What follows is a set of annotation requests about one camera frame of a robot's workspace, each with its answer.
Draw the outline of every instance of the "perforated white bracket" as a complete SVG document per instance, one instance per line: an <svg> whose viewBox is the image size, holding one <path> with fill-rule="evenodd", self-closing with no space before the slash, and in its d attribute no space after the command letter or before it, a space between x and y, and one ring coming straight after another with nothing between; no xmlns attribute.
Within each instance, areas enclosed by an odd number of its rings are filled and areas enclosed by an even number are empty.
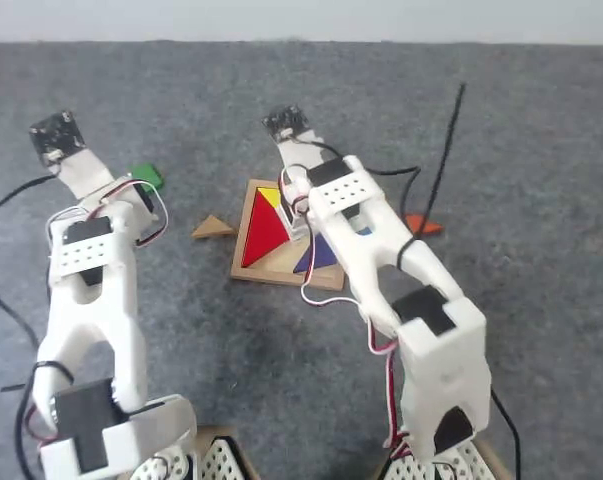
<svg viewBox="0 0 603 480"><path fill-rule="evenodd" d="M52 275L65 277L90 268L107 265L114 258L116 235L108 233L79 242L62 245L55 255Z"/></svg>
<svg viewBox="0 0 603 480"><path fill-rule="evenodd" d="M434 480L434 469L442 480L496 480L472 442L447 452L434 463L420 463L412 456L395 460L383 480Z"/></svg>
<svg viewBox="0 0 603 480"><path fill-rule="evenodd" d="M323 197L325 208L315 213L325 218L377 195L383 196L379 186L370 180L367 172L356 171L325 185L315 187Z"/></svg>
<svg viewBox="0 0 603 480"><path fill-rule="evenodd" d="M483 460L474 443L469 442L463 447L459 447L458 451L465 460L465 463L470 467L470 478L473 480L496 480L496 477L490 471L490 467Z"/></svg>
<svg viewBox="0 0 603 480"><path fill-rule="evenodd" d="M245 480L228 442L217 438L201 463L201 480Z"/></svg>
<svg viewBox="0 0 603 480"><path fill-rule="evenodd" d="M197 478L196 459L193 459L194 474ZM190 464L183 450L176 445L157 452L139 465L130 480L181 480L190 471Z"/></svg>

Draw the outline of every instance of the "red triangle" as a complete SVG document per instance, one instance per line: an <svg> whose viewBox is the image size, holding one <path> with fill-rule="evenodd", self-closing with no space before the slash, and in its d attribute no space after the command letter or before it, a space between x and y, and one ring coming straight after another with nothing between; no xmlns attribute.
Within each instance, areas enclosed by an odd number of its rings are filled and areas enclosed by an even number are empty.
<svg viewBox="0 0 603 480"><path fill-rule="evenodd" d="M421 228L421 222L423 221L423 215L410 213L405 216L406 222L408 222L408 227L414 233L419 228ZM434 223L428 220L425 224L425 228L423 229L424 235L434 235L435 233L441 233L443 231L443 225L438 223Z"/></svg>
<svg viewBox="0 0 603 480"><path fill-rule="evenodd" d="M249 267L289 239L277 212L266 198L257 191L252 205L252 216L241 266Z"/></svg>

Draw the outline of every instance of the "white wall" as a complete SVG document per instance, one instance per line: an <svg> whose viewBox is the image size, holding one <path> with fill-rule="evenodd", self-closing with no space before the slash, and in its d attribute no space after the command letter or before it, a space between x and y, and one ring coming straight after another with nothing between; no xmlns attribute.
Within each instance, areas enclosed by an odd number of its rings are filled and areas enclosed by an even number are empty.
<svg viewBox="0 0 603 480"><path fill-rule="evenodd" d="M603 44L603 0L0 0L0 41Z"/></svg>

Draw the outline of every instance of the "black cable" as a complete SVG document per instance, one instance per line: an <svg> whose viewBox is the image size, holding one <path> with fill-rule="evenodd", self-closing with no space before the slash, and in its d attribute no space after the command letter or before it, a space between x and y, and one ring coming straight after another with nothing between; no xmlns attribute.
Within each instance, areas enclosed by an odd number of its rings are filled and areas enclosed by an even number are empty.
<svg viewBox="0 0 603 480"><path fill-rule="evenodd" d="M412 167L414 170L412 171L412 175L408 178L408 181L403 187L403 191L401 192L401 198L399 200L399 215L401 215L401 221L405 223L405 226L410 230L410 225L408 224L408 194L410 193L410 188L412 188L412 184L417 179L419 174L421 173L421 167Z"/></svg>
<svg viewBox="0 0 603 480"><path fill-rule="evenodd" d="M59 370L70 383L74 382L74 377L68 368L60 362L56 362L54 360L47 360L42 362L37 362L34 364L32 368L32 373L30 373L30 377L28 378L28 382L26 383L25 389L23 390L23 396L21 397L21 402L19 403L19 408L17 409L17 414L14 419L14 430L13 430L13 440L14 440L14 451L17 455L17 462L19 463L19 467L21 468L21 473L26 480L36 480L36 477L30 470L30 465L28 465L28 459L25 455L25 449L23 448L23 420L25 419L25 411L28 406L28 400L32 393L32 387L34 386L34 375L39 368L42 367L53 367Z"/></svg>
<svg viewBox="0 0 603 480"><path fill-rule="evenodd" d="M43 177L39 177L39 178L30 180L29 182L24 183L20 187L15 188L14 190L12 190L10 193L8 193L5 197L3 197L0 200L0 208L3 205L5 205L6 203L8 203L11 199L16 197L18 194L20 194L21 192L23 192L31 187L36 187L37 185L41 185L42 183L45 183L48 180L52 180L53 178L56 178L56 175L45 175ZM12 318L12 320L15 321L15 323L19 326L19 328L21 328L21 330L24 331L24 333L28 337L28 341L30 342L30 345L32 345L32 348L36 352L39 348L39 340L38 340L36 334L34 333L34 330L32 330L32 327L30 325L28 325L28 322L26 322L23 319L23 317L21 315L19 315L12 307L10 307L1 297L0 297L0 309L3 310L5 313L7 313L10 316L10 318Z"/></svg>
<svg viewBox="0 0 603 480"><path fill-rule="evenodd" d="M457 98L454 101L454 110L452 111L452 116L450 117L450 121L448 122L448 131L445 136L445 145L443 147L443 156L441 157L441 162L439 164L439 171L437 172L437 176L434 179L434 184L432 185L432 192L430 193L430 199L428 200L428 206L425 209L423 218L421 219L421 225L419 226L419 230L416 234L417 239L421 238L421 236L423 235L423 230L425 229L425 226L428 223L428 218L430 217L430 213L432 212L432 207L434 206L434 202L436 201L437 195L439 194L439 186L441 185L441 180L443 180L443 171L445 170L445 164L448 160L448 156L450 155L450 149L452 148L452 142L454 140L454 130L456 129L457 120L459 119L459 112L461 111L461 104L463 103L464 94L465 82L459 85L459 90L457 91Z"/></svg>
<svg viewBox="0 0 603 480"><path fill-rule="evenodd" d="M432 212L432 207L434 206L434 202L437 199L437 195L439 194L439 187L441 185L441 180L443 180L443 172L445 170L445 165L448 160L448 156L450 155L450 150L452 149L452 142L454 140L454 131L457 126L457 120L459 119L459 112L461 111L461 104L463 103L463 97L465 95L465 82L459 85L459 90L457 91L457 97L454 102L454 110L452 111L452 116L448 121L447 133L445 136L445 144L443 146L443 155L441 156L441 161L439 162L439 170L437 171L437 175L434 179L434 183L432 185L432 190L430 191L430 198L428 199L428 205L426 206L425 211L423 212L423 216L421 218L421 224L419 225L418 230L412 236L410 240L408 240L399 250L397 254L397 268L401 270L401 261L403 259L403 254L405 251L410 248L410 246L416 241L421 239L423 236L423 231L425 230L425 226L428 223L428 219L430 218L430 213Z"/></svg>
<svg viewBox="0 0 603 480"><path fill-rule="evenodd" d="M25 319L17 313L10 305L5 303L3 299L0 297L0 309L7 313L12 320L23 330L23 332L28 337L28 342L32 346L32 349L36 352L39 349L39 339L37 338L37 334L34 333L32 327L25 321Z"/></svg>
<svg viewBox="0 0 603 480"><path fill-rule="evenodd" d="M519 437L519 431L517 430L512 417L510 417L510 414L507 412L503 406L503 403L501 403L501 400L497 396L497 392L494 391L494 388L490 389L490 396L492 397L494 404L497 406L499 413L505 420L505 423L508 424L508 428L510 428L510 431L512 432L512 437L514 438L514 478L516 480L521 480L521 438Z"/></svg>
<svg viewBox="0 0 603 480"><path fill-rule="evenodd" d="M393 175L403 175L404 173L412 173L417 169L420 169L420 167L398 168L396 170L377 170L376 168L366 167L366 170L372 175L379 175L382 177L390 177Z"/></svg>
<svg viewBox="0 0 603 480"><path fill-rule="evenodd" d="M8 193L5 197L3 197L0 200L0 208L3 205L5 205L6 203L8 203L10 200L12 200L14 197L16 197L18 194L23 192L24 190L27 190L28 188L31 188L31 187L36 187L37 185L41 185L42 183L45 183L48 180L52 180L53 178L57 178L56 175L44 175L43 177L34 178L34 179L30 180L29 182L25 182L23 185L21 185L18 188L15 188L14 190L12 190L10 193Z"/></svg>
<svg viewBox="0 0 603 480"><path fill-rule="evenodd" d="M170 476L170 464L168 463L168 460L165 457L162 457L161 455L153 455L150 458L154 460L159 460L161 463L163 463L163 466L165 467L165 475L163 475L163 478L161 480L166 480Z"/></svg>
<svg viewBox="0 0 603 480"><path fill-rule="evenodd" d="M443 465L444 467L448 467L452 471L453 480L457 480L457 469L454 465L448 462L432 462L432 465Z"/></svg>
<svg viewBox="0 0 603 480"><path fill-rule="evenodd" d="M341 153L339 153L339 151L336 148L328 145L327 143L317 142L314 140L299 140L296 137L292 137L292 141L294 143L303 143L304 145L314 145L315 147L323 148L324 150L328 150L328 151L334 153L339 158L343 157L343 155L341 155Z"/></svg>

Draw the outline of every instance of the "tangram puzzle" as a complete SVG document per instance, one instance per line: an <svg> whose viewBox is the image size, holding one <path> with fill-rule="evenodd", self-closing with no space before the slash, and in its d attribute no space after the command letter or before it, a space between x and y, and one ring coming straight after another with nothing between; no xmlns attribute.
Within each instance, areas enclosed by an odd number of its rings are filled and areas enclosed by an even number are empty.
<svg viewBox="0 0 603 480"><path fill-rule="evenodd" d="M231 276L241 280L301 285L308 269L310 239L290 240L276 208L276 182L250 180L243 205ZM311 286L341 290L345 274L321 235L316 237Z"/></svg>

